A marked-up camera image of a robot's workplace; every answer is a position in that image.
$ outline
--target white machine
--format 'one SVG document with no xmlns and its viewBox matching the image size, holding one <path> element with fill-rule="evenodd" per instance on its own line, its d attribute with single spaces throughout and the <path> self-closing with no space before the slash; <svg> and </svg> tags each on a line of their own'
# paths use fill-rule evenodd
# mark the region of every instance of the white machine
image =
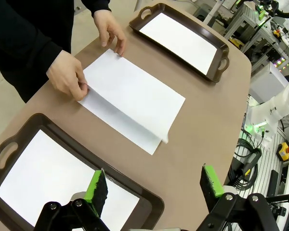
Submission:
<svg viewBox="0 0 289 231">
<path fill-rule="evenodd" d="M 258 105 L 251 98 L 244 127 L 267 146 L 277 131 L 278 121 L 287 115 L 289 115 L 289 84 L 277 96 L 263 104 Z"/>
<path fill-rule="evenodd" d="M 279 94 L 287 85 L 288 81 L 283 74 L 269 62 L 250 79 L 250 95 L 258 103 L 264 103 Z"/>
</svg>

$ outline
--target lab equipment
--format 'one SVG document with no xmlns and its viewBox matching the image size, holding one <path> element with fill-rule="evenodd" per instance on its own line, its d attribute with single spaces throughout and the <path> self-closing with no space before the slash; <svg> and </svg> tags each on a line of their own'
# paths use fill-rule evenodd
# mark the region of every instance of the lab equipment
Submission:
<svg viewBox="0 0 289 231">
<path fill-rule="evenodd" d="M 278 121 L 287 115 L 289 115 L 289 84 L 277 96 L 263 104 L 259 105 L 251 98 L 244 128 L 258 140 L 263 139 L 265 145 L 275 135 Z"/>
</svg>

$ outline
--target tabletop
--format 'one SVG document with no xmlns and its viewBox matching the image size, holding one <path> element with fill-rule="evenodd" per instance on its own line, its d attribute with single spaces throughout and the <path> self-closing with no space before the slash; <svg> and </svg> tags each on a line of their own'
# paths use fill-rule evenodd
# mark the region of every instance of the tabletop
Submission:
<svg viewBox="0 0 289 231">
<path fill-rule="evenodd" d="M 158 2 L 176 8 L 168 1 L 153 1 L 150 5 Z M 229 46 L 230 65 L 221 81 L 212 84 L 138 37 L 128 22 L 122 25 L 129 40 L 124 57 L 186 98 L 169 131 L 168 144 L 161 143 L 155 153 L 149 155 L 78 102 L 54 90 L 50 82 L 7 126 L 0 135 L 0 144 L 14 135 L 31 115 L 43 113 L 92 153 L 162 198 L 165 210 L 156 229 L 195 230 L 208 213 L 199 185 L 201 167 L 204 163 L 213 165 L 221 182 L 225 180 L 246 108 L 251 64 L 213 29 L 192 15 L 178 11 Z M 85 68 L 105 50 L 97 39 L 76 57 Z M 5 230 L 0 222 L 0 231 Z"/>
</svg>

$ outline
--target brown tray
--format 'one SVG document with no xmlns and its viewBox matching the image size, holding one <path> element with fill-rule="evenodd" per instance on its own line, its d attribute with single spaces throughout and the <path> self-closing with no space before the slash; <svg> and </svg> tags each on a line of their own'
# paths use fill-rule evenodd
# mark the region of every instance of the brown tray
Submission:
<svg viewBox="0 0 289 231">
<path fill-rule="evenodd" d="M 147 10 L 150 11 L 150 14 L 145 16 L 144 19 L 142 19 L 142 14 Z M 140 32 L 140 30 L 149 23 L 152 19 L 154 19 L 157 15 L 160 13 L 163 13 L 170 18 L 174 19 L 175 21 L 179 22 L 180 24 L 184 25 L 188 29 L 192 30 L 199 36 L 201 36 L 203 39 L 211 43 L 217 48 L 216 54 L 212 60 L 211 66 L 209 67 L 208 73 L 205 75 L 202 72 L 200 72 L 198 69 L 196 69 L 194 66 L 189 64 L 187 61 L 185 61 L 183 58 L 178 56 L 177 54 L 173 53 L 160 43 L 156 42 L 155 40 L 151 39 L 147 35 Z M 205 28 L 203 28 L 198 23 L 194 22 L 189 17 L 185 16 L 184 14 L 178 12 L 177 10 L 173 9 L 172 7 L 164 4 L 159 3 L 152 7 L 144 7 L 140 10 L 138 16 L 130 21 L 130 27 L 133 29 L 134 32 L 141 35 L 142 37 L 148 39 L 149 41 L 155 43 L 162 49 L 164 49 L 166 52 L 168 52 L 170 55 L 174 56 L 176 59 L 183 62 L 188 67 L 195 70 L 198 74 L 200 74 L 205 79 L 212 81 L 212 82 L 219 82 L 222 76 L 222 73 L 227 69 L 229 66 L 229 59 L 228 59 L 228 53 L 229 53 L 229 47 L 222 42 L 219 38 L 217 38 L 215 35 L 213 35 L 211 32 L 207 31 Z"/>
<path fill-rule="evenodd" d="M 139 197 L 138 204 L 121 231 L 126 231 L 131 228 L 148 230 L 154 228 L 164 211 L 164 203 L 162 199 L 112 168 L 66 134 L 43 114 L 34 114 L 16 135 L 8 138 L 0 145 L 0 154 L 10 143 L 15 142 L 18 145 L 17 150 L 11 153 L 6 160 L 5 167 L 0 169 L 0 186 L 19 156 L 22 154 L 23 150 L 39 130 L 45 132 L 59 145 L 89 167 L 95 170 L 103 168 L 105 173 L 112 178 L 115 184 Z M 34 229 L 32 225 L 11 209 L 1 198 L 0 221 L 11 231 L 32 231 Z"/>
</svg>

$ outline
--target green light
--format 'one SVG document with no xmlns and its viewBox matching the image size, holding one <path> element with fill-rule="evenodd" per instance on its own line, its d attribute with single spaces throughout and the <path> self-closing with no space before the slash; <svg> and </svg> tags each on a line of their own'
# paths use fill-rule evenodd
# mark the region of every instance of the green light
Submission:
<svg viewBox="0 0 289 231">
<path fill-rule="evenodd" d="M 264 125 L 266 125 L 266 124 L 267 124 L 267 122 L 259 123 L 259 124 L 255 125 L 255 128 L 262 127 L 262 126 L 264 126 Z"/>
<path fill-rule="evenodd" d="M 251 131 L 252 131 L 252 125 L 250 125 L 250 126 L 248 126 L 248 127 L 246 127 L 246 129 L 245 129 L 247 132 L 249 132 L 249 133 L 251 133 Z"/>
</svg>

